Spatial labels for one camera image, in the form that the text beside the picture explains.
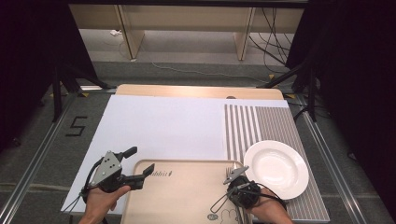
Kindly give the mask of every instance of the hand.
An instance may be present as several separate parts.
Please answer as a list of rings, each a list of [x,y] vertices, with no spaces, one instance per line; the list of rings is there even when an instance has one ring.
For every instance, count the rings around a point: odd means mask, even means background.
[[[275,196],[270,190],[262,188],[263,194]],[[251,208],[247,209],[248,213],[253,214],[260,221],[274,224],[291,224],[293,223],[289,214],[283,208],[282,204],[274,199],[260,197],[259,201]]]
[[[100,223],[109,210],[116,208],[117,200],[126,194],[131,187],[124,186],[112,193],[106,193],[99,188],[91,189],[88,194],[85,213],[79,224]]]

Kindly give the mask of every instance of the fork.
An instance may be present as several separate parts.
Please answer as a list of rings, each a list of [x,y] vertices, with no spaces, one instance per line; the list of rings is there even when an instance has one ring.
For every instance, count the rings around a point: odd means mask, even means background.
[[[226,179],[230,178],[230,175],[233,173],[233,170],[236,169],[236,163],[233,163],[233,167],[226,167],[225,168],[225,177]],[[239,210],[238,206],[235,206],[235,212],[238,218],[238,224],[244,224],[245,223],[250,223],[249,222],[249,217],[248,214],[243,211],[244,214],[244,219],[242,219],[242,215],[241,215],[241,211]]]
[[[230,178],[230,175],[233,173],[233,169],[235,169],[235,168],[236,168],[236,164],[235,163],[233,164],[233,167],[226,167],[225,168],[225,177],[226,177],[226,179]],[[236,213],[236,216],[237,216],[237,219],[238,219],[238,224],[243,224],[244,222],[242,220],[241,212],[240,212],[238,206],[235,206],[235,213]]]

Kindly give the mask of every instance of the cable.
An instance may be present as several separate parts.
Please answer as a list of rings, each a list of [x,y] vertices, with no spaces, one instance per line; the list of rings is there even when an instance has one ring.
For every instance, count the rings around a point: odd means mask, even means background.
[[[279,56],[280,56],[280,58],[282,59],[282,61],[283,61],[283,63],[284,63],[285,61],[283,60],[282,53],[280,52],[279,49],[282,50],[282,52],[283,52],[283,54],[285,55],[286,58],[288,58],[288,57],[287,57],[287,54],[285,53],[285,51],[283,50],[282,46],[280,45],[280,42],[279,42],[279,40],[277,39],[277,36],[276,36],[276,25],[275,25],[275,21],[276,21],[276,8],[273,8],[273,22],[272,22],[272,25],[271,25],[271,23],[269,22],[269,20],[268,20],[268,18],[267,18],[267,15],[265,14],[265,11],[264,11],[264,8],[263,8],[263,7],[262,7],[262,14],[263,14],[265,20],[267,21],[267,24],[268,24],[268,26],[269,26],[269,28],[270,28],[270,31],[271,31],[271,32],[270,32],[270,36],[268,37],[268,41],[266,41],[267,45],[266,45],[265,49],[267,48],[268,43],[270,42],[271,35],[274,35],[274,38],[275,38],[275,40],[276,40],[276,47],[277,47],[277,50],[278,50],[278,52],[279,52]]]
[[[286,39],[289,41],[289,44],[291,44],[291,41],[289,40],[289,38],[288,38],[288,36],[286,35],[286,34],[283,34],[285,37],[286,37]]]
[[[294,116],[294,118],[293,118],[294,121],[296,121],[297,118],[298,118],[302,113],[304,113],[305,111],[308,110],[308,105],[300,105],[300,104],[294,104],[294,103],[290,103],[290,102],[288,102],[288,104],[289,104],[289,105],[296,105],[296,106],[302,106],[302,107],[303,107],[303,109],[300,110],[300,111]],[[323,106],[323,105],[315,105],[315,108],[316,108],[316,109],[326,110],[326,107]],[[320,116],[320,117],[322,117],[322,118],[324,118],[324,119],[331,119],[331,118],[332,118],[332,116],[331,116],[329,113],[326,113],[327,116],[325,116],[325,115],[319,114],[317,110],[315,110],[315,114],[318,115],[318,116]]]
[[[255,45],[257,46],[258,49],[264,51],[266,54],[270,55],[272,58],[274,58],[275,60],[277,60],[279,63],[282,63],[283,65],[285,65],[285,63],[282,62],[282,61],[280,61],[274,54],[272,54],[272,53],[270,53],[268,50],[263,49],[262,47],[260,47],[260,46],[253,40],[253,38],[252,38],[251,36],[249,36],[249,39],[253,42],[253,44],[255,44]]]
[[[84,189],[88,188],[88,185],[90,183],[91,180],[91,175],[93,174],[93,171],[95,171],[96,167],[98,167],[100,165],[100,163],[102,163],[103,158],[101,158],[99,161],[97,161],[93,167],[91,168],[90,172],[88,173],[87,179],[85,180],[85,185],[84,185]]]
[[[260,186],[262,186],[263,188],[268,189],[268,188],[267,188],[266,186],[264,186],[263,184],[257,183],[257,185],[260,185]],[[268,195],[268,194],[263,194],[263,193],[260,193],[260,192],[253,192],[253,191],[249,191],[249,190],[243,190],[243,189],[240,189],[239,191],[240,191],[240,192],[243,192],[243,193],[258,195],[258,196],[261,196],[261,197],[264,197],[264,198],[273,199],[273,200],[279,202],[280,204],[282,204],[283,208],[284,208],[286,211],[288,211],[288,208],[287,208],[287,206],[286,206],[285,201],[283,201],[281,198],[279,198],[279,196],[277,196],[277,194],[275,194],[271,189],[268,189],[268,190],[269,190],[271,193],[273,193],[275,196]]]
[[[262,41],[264,41],[265,43],[268,42],[267,40],[264,39],[264,37],[262,37],[262,34],[261,34],[261,33],[258,33],[258,35],[259,35],[259,37],[260,37],[260,39],[261,39]],[[273,47],[276,47],[276,48],[281,48],[281,49],[285,49],[285,50],[290,50],[290,49],[287,49],[287,48],[284,48],[284,47],[275,45],[275,44],[273,44],[273,43],[268,43],[268,45],[273,46]]]
[[[142,50],[146,51],[145,48],[143,47],[143,45],[140,46],[140,48]],[[204,72],[200,72],[200,71],[181,70],[181,69],[176,69],[176,68],[173,68],[173,67],[159,66],[158,64],[154,63],[149,56],[148,56],[148,58],[149,58],[149,60],[151,61],[151,64],[154,67],[157,67],[157,68],[160,68],[160,69],[167,69],[167,70],[172,70],[172,71],[181,72],[181,73],[195,73],[195,74],[200,74],[200,75],[205,75],[205,76],[247,77],[247,78],[251,78],[251,79],[256,80],[256,81],[260,81],[262,83],[269,83],[268,81],[264,81],[264,80],[261,80],[261,79],[255,78],[255,77],[250,77],[250,76],[233,76],[233,75],[228,75],[228,74],[224,74],[224,73],[204,73]]]
[[[70,216],[71,212],[72,212],[73,209],[76,207],[79,198],[80,198],[80,196],[78,195],[77,198],[76,198],[73,202],[71,202],[69,205],[67,205],[67,207],[66,207],[63,211],[59,212],[58,215],[57,215],[56,217],[53,217],[53,218],[50,220],[49,223],[55,223],[55,220],[57,220],[61,214],[63,214],[70,206],[73,205],[72,208],[70,209],[70,211],[67,213],[67,215]]]

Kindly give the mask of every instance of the black wire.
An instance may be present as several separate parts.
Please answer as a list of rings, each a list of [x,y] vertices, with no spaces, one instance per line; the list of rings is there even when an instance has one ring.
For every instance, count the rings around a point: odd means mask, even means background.
[[[288,102],[288,105],[303,106],[304,108],[306,108],[306,110],[307,110],[307,108],[308,108],[308,105],[294,104],[294,103],[291,103],[291,102]],[[332,116],[330,115],[330,113],[327,112],[326,106],[323,106],[323,105],[315,105],[314,108],[315,108],[315,109],[322,109],[322,110],[325,110],[325,111],[326,111],[326,115],[322,115],[322,114],[318,113],[317,110],[315,110],[315,114],[318,115],[319,117],[324,118],[324,119],[331,119],[331,118],[332,118]],[[304,111],[300,111],[299,114],[297,114],[297,115],[295,116],[296,118],[294,118],[294,121],[297,120],[298,116],[300,116],[300,114],[303,113],[303,112],[304,112]]]
[[[305,111],[308,111],[308,107],[304,107],[302,110],[300,110],[294,117],[294,122],[297,121],[297,118],[300,117],[300,115],[302,115]]]
[[[96,162],[96,164],[93,165],[93,167],[90,170],[90,173],[87,176],[87,179],[85,180],[85,185],[84,185],[84,189],[88,188],[88,185],[90,183],[90,179],[91,179],[91,175],[93,174],[93,171],[95,171],[96,167],[98,167],[100,165],[100,163],[102,163],[102,159],[100,159],[99,161]]]
[[[285,37],[286,37],[286,39],[289,41],[289,44],[291,44],[291,41],[289,40],[289,38],[288,38],[288,36],[286,35],[286,34],[283,34]]]
[[[269,43],[269,40],[270,40],[270,39],[271,39],[271,33],[270,33],[270,36],[268,37],[268,41],[265,42],[265,43],[266,43],[265,49],[263,49],[263,51],[264,51],[264,55],[263,55],[264,66],[265,66],[268,70],[270,70],[271,72],[273,72],[273,73],[283,74],[283,72],[278,72],[278,71],[275,71],[275,70],[272,70],[271,68],[269,68],[268,65],[267,65],[267,62],[266,62],[266,60],[265,60],[266,52],[268,52],[268,51],[267,51],[267,47],[268,47],[268,43]],[[277,57],[274,56],[273,58],[275,58],[277,61],[279,61],[280,63],[283,64],[283,62],[280,61]]]
[[[262,37],[262,34],[261,34],[261,33],[259,33],[259,37],[262,39],[262,41],[267,42],[267,40],[265,40],[264,37]],[[290,50],[290,49],[287,49],[287,48],[284,48],[284,47],[275,45],[275,44],[273,44],[273,43],[268,43],[268,45],[273,46],[273,47],[277,47],[277,48],[281,48],[281,49],[285,49],[285,50]]]
[[[59,218],[59,216],[60,216],[61,214],[63,214],[70,206],[73,205],[73,207],[72,207],[72,208],[70,209],[70,211],[68,212],[68,215],[70,215],[70,213],[73,211],[74,207],[75,207],[76,204],[78,203],[79,198],[80,198],[80,196],[78,195],[78,197],[77,197],[73,202],[71,202],[69,205],[67,205],[67,207],[66,207],[63,211],[59,212],[58,215],[57,215],[56,217],[53,217],[53,218],[50,220],[49,223],[54,223],[54,222]]]
[[[254,40],[253,38],[251,38],[251,36],[249,36],[250,40],[253,42],[253,44],[255,44],[257,46],[258,49],[264,51],[265,53],[269,54],[272,58],[274,58],[275,60],[277,60],[278,62],[282,63],[283,65],[285,65],[284,62],[280,61],[274,54],[270,53],[268,50],[263,49],[262,47],[260,47]]]
[[[283,50],[283,48],[282,48],[282,46],[281,46],[281,44],[280,44],[280,42],[279,42],[279,40],[277,39],[277,36],[276,36],[276,25],[275,25],[275,21],[276,21],[276,8],[273,8],[273,22],[272,22],[272,25],[270,24],[270,22],[269,22],[269,20],[268,20],[268,18],[267,18],[267,16],[266,16],[266,14],[265,14],[265,11],[264,11],[264,8],[263,8],[263,7],[262,7],[262,14],[263,14],[264,18],[266,19],[267,24],[268,24],[268,26],[269,26],[269,28],[270,28],[270,30],[271,30],[270,36],[269,36],[269,38],[268,38],[268,42],[270,41],[271,34],[273,34],[273,35],[274,35],[274,38],[275,38],[275,40],[276,40],[276,47],[277,47],[277,51],[279,52],[279,56],[280,56],[280,58],[282,59],[282,61],[285,62],[285,61],[283,60],[282,53],[280,52],[280,50],[282,50],[282,52],[283,52],[283,54],[285,55],[286,59],[288,58],[288,57],[287,57],[287,54],[286,54],[285,51]]]
[[[287,208],[287,206],[286,206],[285,201],[283,201],[279,196],[277,196],[277,194],[276,194],[275,192],[273,192],[271,189],[267,188],[267,187],[266,187],[265,185],[263,185],[263,184],[260,184],[260,183],[256,183],[256,184],[257,184],[257,185],[260,185],[260,186],[262,186],[262,187],[264,187],[264,188],[266,188],[266,189],[268,189],[268,190],[269,190],[271,193],[273,193],[275,196],[268,195],[268,194],[263,194],[263,193],[261,193],[261,192],[254,192],[254,191],[249,191],[249,190],[243,190],[243,189],[240,189],[240,190],[238,190],[238,191],[243,192],[243,193],[258,195],[258,196],[265,197],[265,198],[269,198],[269,199],[273,199],[273,200],[279,202],[280,204],[282,204],[283,208],[284,208],[286,211],[288,211],[288,208]]]

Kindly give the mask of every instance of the floor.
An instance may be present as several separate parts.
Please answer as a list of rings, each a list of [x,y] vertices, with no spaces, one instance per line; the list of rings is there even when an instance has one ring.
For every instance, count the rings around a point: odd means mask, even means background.
[[[252,39],[262,48],[267,49],[271,54],[275,55],[278,60],[272,58],[267,53],[264,54],[262,50],[258,49],[253,41],[249,41],[247,55],[244,61],[238,61],[236,57],[235,46],[233,42],[233,34],[231,33],[209,33],[209,32],[167,32],[167,31],[147,31],[145,34],[144,41],[139,50],[136,59],[129,59],[127,57],[127,49],[125,48],[125,43],[123,41],[122,35],[113,36],[109,30],[80,30],[81,36],[83,37],[86,48],[90,54],[92,61],[98,66],[105,62],[117,62],[117,63],[151,63],[152,68],[162,68],[173,71],[178,71],[179,73],[191,73],[193,72],[196,76],[207,76],[213,75],[210,68],[215,68],[219,64],[228,65],[258,65],[267,66],[267,68],[274,70],[276,67],[282,65],[282,58],[286,60],[287,50],[290,47],[290,41],[292,41],[293,35],[278,35],[278,42],[284,48],[281,49],[274,46],[267,46],[264,40],[267,40],[269,34],[252,34]],[[180,66],[181,64],[190,64],[191,66]],[[198,70],[202,66],[196,66],[195,64],[206,65],[206,70]],[[107,70],[107,77],[111,78],[111,70]],[[227,72],[216,73],[216,75],[229,76]],[[279,84],[279,88],[283,92],[290,92],[290,85],[292,80],[286,80]],[[107,98],[103,94],[96,94],[92,96],[92,101],[95,98]],[[290,109],[293,114],[297,114],[300,110],[298,104],[304,101],[304,95],[302,99],[288,99],[292,102],[290,104]],[[44,102],[50,102],[50,91],[49,94],[43,99]],[[96,106],[98,110],[104,109],[106,107],[106,99],[99,99],[98,103],[90,104],[90,106]],[[321,101],[318,99],[318,104],[322,106]],[[89,108],[86,108],[86,104],[83,99],[77,98],[77,100],[71,105],[73,110],[78,111],[81,114],[90,114]],[[381,203],[379,197],[375,194],[370,181],[365,177],[364,172],[359,167],[359,164],[350,159],[347,156],[347,144],[343,142],[343,138],[337,131],[337,128],[329,119],[329,115],[326,113],[324,108],[318,109],[318,123],[312,125],[309,122],[309,117],[303,114],[299,119],[297,119],[296,125],[302,127],[299,129],[299,133],[302,137],[303,144],[305,145],[305,151],[310,162],[310,166],[314,172],[314,176],[318,182],[318,187],[321,192],[321,196],[326,206],[329,208],[329,213],[332,219],[332,223],[394,223],[389,217],[384,205]],[[101,111],[97,114],[90,116],[90,122],[93,127],[88,127],[85,132],[90,132],[94,134],[95,125],[100,121]],[[33,119],[30,123],[30,129],[24,133],[26,139],[29,139],[28,143],[24,143],[22,147],[38,148],[41,147],[41,139],[36,136],[45,136],[46,130],[51,128],[50,122],[43,119],[44,117],[50,117],[51,113],[48,110],[38,109],[36,114],[39,119]],[[73,121],[73,116],[70,116],[70,123]],[[59,135],[64,135],[68,130],[60,130]],[[326,142],[323,144],[322,139],[312,137],[311,134],[320,133],[326,136]],[[85,155],[85,150],[89,141],[84,141],[84,146],[79,145],[81,139],[67,142],[57,141],[55,139],[53,149],[48,153],[48,158],[55,158],[57,156],[58,148],[61,150],[72,150],[65,158],[60,158],[57,161],[46,160],[41,165],[42,168],[38,172],[37,176],[32,178],[35,180],[34,184],[30,187],[30,192],[35,192],[34,194],[27,194],[24,202],[21,204],[20,211],[16,215],[16,218],[12,223],[26,223],[29,218],[32,220],[31,223],[44,223],[48,222],[48,218],[40,214],[40,212],[28,213],[28,211],[37,211],[37,205],[35,202],[45,201],[45,203],[51,204],[62,204],[59,198],[67,192],[67,185],[70,181],[67,178],[72,178],[75,176],[75,172],[72,168],[67,166],[67,160],[80,160]],[[325,145],[324,148],[320,149],[318,145]],[[340,183],[335,183],[334,181],[338,176],[334,176],[329,172],[329,167],[334,167],[332,160],[325,160],[328,156],[326,147],[332,149],[331,156],[335,160],[335,167],[340,169],[341,173],[346,179],[346,182],[341,180]],[[22,161],[29,161],[35,155],[34,151],[20,152],[14,148],[14,150],[9,150],[3,153],[0,157],[0,176],[2,180],[0,184],[0,202],[5,202],[7,196],[12,192],[15,187],[15,183],[21,178],[23,172],[27,167],[27,163],[21,163]],[[51,170],[51,167],[56,166],[56,164],[64,164],[63,169]],[[347,183],[346,189],[350,190],[350,195],[348,193],[340,192],[339,186]],[[358,201],[358,206],[361,209],[365,220],[359,222],[351,216],[353,212],[348,212],[348,207],[346,207],[344,196],[353,196],[353,198]],[[51,208],[40,208],[42,213],[55,213],[59,211],[59,205]],[[51,217],[50,219],[55,219],[51,223],[75,223],[73,220],[67,220],[69,217],[61,215],[61,218]],[[118,219],[109,219],[109,223],[117,223]]]

